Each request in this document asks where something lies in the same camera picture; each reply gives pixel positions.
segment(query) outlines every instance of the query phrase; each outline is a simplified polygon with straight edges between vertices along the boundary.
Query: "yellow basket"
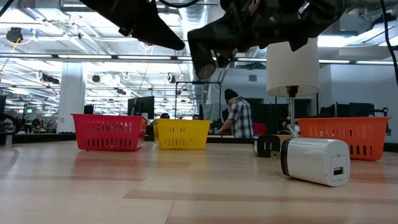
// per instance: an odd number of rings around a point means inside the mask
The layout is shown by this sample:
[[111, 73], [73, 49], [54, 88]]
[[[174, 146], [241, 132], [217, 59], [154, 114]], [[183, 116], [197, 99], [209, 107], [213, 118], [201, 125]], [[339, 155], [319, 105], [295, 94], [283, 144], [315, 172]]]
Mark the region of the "yellow basket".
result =
[[211, 121], [156, 119], [155, 142], [161, 149], [204, 149]]

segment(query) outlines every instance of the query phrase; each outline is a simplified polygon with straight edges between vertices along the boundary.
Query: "wooden table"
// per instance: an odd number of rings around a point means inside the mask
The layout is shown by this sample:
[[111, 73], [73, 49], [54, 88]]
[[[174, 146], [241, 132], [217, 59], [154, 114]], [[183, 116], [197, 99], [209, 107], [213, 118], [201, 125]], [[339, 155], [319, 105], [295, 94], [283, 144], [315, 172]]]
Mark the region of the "wooden table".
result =
[[351, 161], [342, 187], [294, 180], [250, 144], [205, 150], [80, 151], [76, 142], [0, 149], [9, 224], [397, 223], [398, 154]]

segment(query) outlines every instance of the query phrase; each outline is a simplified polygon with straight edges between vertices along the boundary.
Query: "man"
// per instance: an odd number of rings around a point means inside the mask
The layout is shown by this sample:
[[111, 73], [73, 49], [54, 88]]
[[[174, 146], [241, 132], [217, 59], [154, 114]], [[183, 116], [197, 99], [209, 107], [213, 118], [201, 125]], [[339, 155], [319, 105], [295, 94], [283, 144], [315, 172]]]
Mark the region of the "man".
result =
[[170, 115], [168, 113], [162, 113], [160, 116], [161, 119], [170, 119]]
[[253, 119], [250, 104], [235, 91], [226, 89], [225, 100], [228, 105], [229, 115], [218, 134], [231, 129], [236, 138], [253, 138]]
[[192, 119], [195, 119], [195, 120], [200, 120], [200, 116], [199, 116], [199, 115], [197, 115], [197, 114], [195, 114], [195, 115], [193, 115], [193, 116], [192, 116]]

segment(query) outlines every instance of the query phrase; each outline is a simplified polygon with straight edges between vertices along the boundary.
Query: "black hat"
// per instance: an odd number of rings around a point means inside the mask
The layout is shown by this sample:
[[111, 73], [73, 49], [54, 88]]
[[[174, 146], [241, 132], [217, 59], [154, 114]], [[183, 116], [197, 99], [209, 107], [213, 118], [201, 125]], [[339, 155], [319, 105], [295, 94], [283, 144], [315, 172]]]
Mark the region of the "black hat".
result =
[[225, 96], [225, 101], [228, 103], [228, 100], [237, 97], [239, 95], [232, 89], [226, 89], [224, 92], [224, 96]]

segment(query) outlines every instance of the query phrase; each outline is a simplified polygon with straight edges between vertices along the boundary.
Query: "red basket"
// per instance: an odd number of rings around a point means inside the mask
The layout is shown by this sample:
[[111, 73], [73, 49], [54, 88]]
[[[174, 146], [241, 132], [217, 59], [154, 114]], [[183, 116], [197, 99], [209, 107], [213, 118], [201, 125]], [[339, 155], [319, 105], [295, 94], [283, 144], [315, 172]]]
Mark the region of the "red basket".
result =
[[136, 151], [147, 129], [142, 116], [73, 114], [73, 119], [77, 146], [84, 150]]
[[347, 143], [351, 159], [381, 159], [390, 117], [297, 119], [301, 137], [339, 139]]

